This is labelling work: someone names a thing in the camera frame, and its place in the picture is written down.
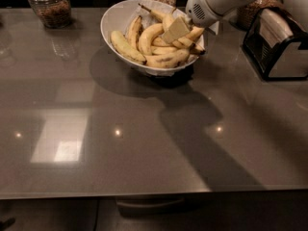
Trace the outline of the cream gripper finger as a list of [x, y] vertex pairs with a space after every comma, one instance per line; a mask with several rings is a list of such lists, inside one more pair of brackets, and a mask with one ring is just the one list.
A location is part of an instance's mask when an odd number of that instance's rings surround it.
[[162, 39], [166, 43], [172, 43], [190, 32], [190, 27], [185, 22], [183, 16], [177, 16], [176, 18], [172, 15], [165, 16], [163, 19], [163, 29]]

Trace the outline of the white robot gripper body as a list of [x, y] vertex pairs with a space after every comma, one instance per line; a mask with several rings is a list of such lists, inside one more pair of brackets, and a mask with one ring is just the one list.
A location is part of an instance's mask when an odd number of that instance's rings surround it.
[[208, 28], [237, 7], [237, 0], [188, 0], [186, 14], [198, 27]]

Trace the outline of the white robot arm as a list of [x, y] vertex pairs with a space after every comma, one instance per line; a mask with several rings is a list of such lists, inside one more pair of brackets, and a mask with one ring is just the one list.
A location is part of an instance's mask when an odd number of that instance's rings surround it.
[[[188, 25], [209, 28], [217, 21], [239, 7], [248, 5], [256, 0], [188, 0], [186, 3], [184, 21]], [[277, 0], [291, 14], [296, 22], [307, 30], [308, 0]]]

